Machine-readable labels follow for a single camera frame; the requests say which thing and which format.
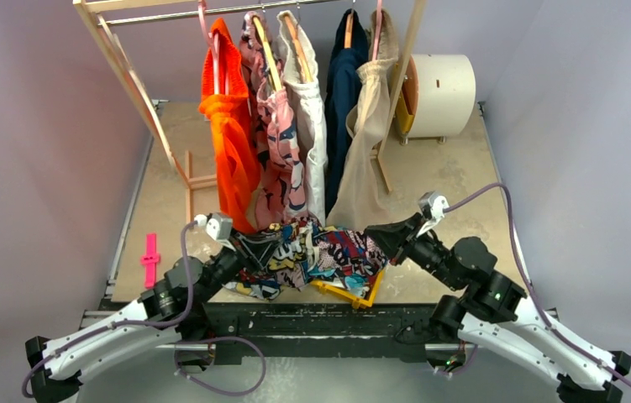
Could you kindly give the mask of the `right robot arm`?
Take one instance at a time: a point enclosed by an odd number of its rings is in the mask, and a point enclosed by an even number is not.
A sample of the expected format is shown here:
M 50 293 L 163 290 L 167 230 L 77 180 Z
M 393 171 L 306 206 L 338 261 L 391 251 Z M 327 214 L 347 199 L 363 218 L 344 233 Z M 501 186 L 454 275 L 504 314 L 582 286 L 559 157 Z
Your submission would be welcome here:
M 369 226 L 364 234 L 392 264 L 409 259 L 460 296 L 442 296 L 428 325 L 407 325 L 406 342 L 426 334 L 443 342 L 482 346 L 537 374 L 563 402 L 619 402 L 616 380 L 631 357 L 583 341 L 541 311 L 522 286 L 496 268 L 497 257 L 478 237 L 446 247 L 420 213 L 396 223 Z

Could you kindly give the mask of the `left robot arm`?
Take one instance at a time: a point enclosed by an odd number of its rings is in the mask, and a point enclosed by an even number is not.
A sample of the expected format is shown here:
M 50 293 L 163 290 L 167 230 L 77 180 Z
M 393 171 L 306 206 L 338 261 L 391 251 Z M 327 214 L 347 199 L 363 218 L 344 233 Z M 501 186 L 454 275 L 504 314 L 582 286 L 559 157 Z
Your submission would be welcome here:
M 26 341 L 30 370 L 21 384 L 23 397 L 63 402 L 105 369 L 168 344 L 243 343 L 262 358 L 251 341 L 218 332 L 205 306 L 242 270 L 264 269 L 282 246 L 282 237 L 229 230 L 221 238 L 223 247 L 206 261 L 189 255 L 186 237 L 182 232 L 181 257 L 173 268 L 122 309 L 62 338 Z

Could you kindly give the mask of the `colourful comic print shorts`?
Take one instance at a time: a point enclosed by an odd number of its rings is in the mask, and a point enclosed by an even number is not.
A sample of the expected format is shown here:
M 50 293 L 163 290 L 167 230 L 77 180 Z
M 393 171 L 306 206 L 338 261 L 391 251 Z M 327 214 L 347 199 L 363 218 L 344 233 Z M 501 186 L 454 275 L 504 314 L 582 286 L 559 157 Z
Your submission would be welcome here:
M 226 290 L 273 301 L 284 288 L 303 290 L 312 280 L 323 280 L 361 296 L 389 261 L 363 232 L 323 227 L 315 218 L 273 223 L 260 232 L 279 232 L 284 244 L 265 270 L 242 269 L 226 283 Z

